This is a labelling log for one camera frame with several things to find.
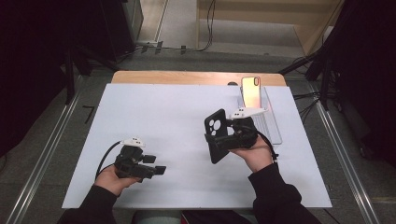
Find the black sleeve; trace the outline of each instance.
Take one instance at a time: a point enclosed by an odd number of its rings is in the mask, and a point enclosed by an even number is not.
[[[58,224],[115,224],[113,205],[117,196],[101,187],[93,185],[78,209],[68,209]]]
[[[320,223],[304,206],[297,188],[283,181],[271,164],[248,178],[256,192],[254,214],[263,223]]]

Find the metal rail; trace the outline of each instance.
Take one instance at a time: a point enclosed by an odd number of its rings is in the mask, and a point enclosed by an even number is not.
[[[318,91],[318,89],[311,84],[309,84],[312,91]],[[329,111],[326,111],[320,102],[317,102],[317,109],[320,114],[320,117],[323,121],[323,124],[326,128],[328,135],[332,141],[332,145],[334,147],[335,154],[338,157],[338,160],[341,163],[341,167],[344,170],[346,175],[346,180],[352,190],[352,193],[355,197],[355,200],[361,210],[361,214],[366,223],[380,223],[373,205],[371,203],[370,197],[367,195],[366,190],[359,179],[358,174],[355,171],[352,161],[350,160],[347,151],[344,147],[344,144],[341,140],[340,135],[335,129],[335,125],[332,122],[332,117]]]
[[[81,93],[81,87],[85,83],[84,78],[82,76],[78,77],[77,80],[77,92],[73,97],[72,101],[69,105],[64,107],[61,116],[55,124],[54,129],[49,137],[47,144],[44,146],[43,152],[38,158],[37,163],[35,164],[35,168],[33,172],[30,174],[28,180],[26,181],[20,196],[17,202],[14,205],[14,208],[11,211],[11,214],[8,217],[7,224],[17,224],[21,223],[24,215],[30,205],[30,202],[33,200],[35,196],[35,192],[40,184],[40,181],[47,170],[47,167],[50,163],[50,159],[52,158],[53,153],[55,152],[56,147],[58,146],[59,140],[61,139],[62,134],[64,133],[64,128],[66,127],[70,117],[76,107],[78,98]]]

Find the phone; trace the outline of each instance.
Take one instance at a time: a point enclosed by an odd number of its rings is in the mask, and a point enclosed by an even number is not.
[[[210,136],[225,137],[228,136],[227,119],[225,117],[225,110],[220,109],[211,116],[207,117],[204,121],[206,130],[206,141]],[[219,149],[215,143],[209,144],[210,160],[213,164],[218,163],[230,152],[229,150]]]
[[[242,98],[245,107],[262,108],[262,93],[259,77],[242,77]]]

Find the person's left hand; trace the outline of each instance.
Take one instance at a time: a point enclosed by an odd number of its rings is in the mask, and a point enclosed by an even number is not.
[[[122,193],[123,189],[128,188],[129,186],[140,180],[140,178],[138,177],[119,178],[116,175],[116,171],[117,168],[114,165],[107,167],[105,170],[102,171],[101,174],[99,174],[93,184],[107,189],[114,195],[119,196]]]

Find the black jacket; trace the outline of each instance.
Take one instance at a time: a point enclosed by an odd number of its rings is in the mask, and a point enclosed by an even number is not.
[[[256,192],[253,211],[260,224],[263,223],[320,223],[304,206],[297,188],[283,181],[277,167],[272,164],[248,177]],[[59,224],[70,223],[116,223],[112,207],[117,197],[106,189],[92,186],[78,209],[64,212]],[[183,211],[190,224],[248,223],[234,211]]]

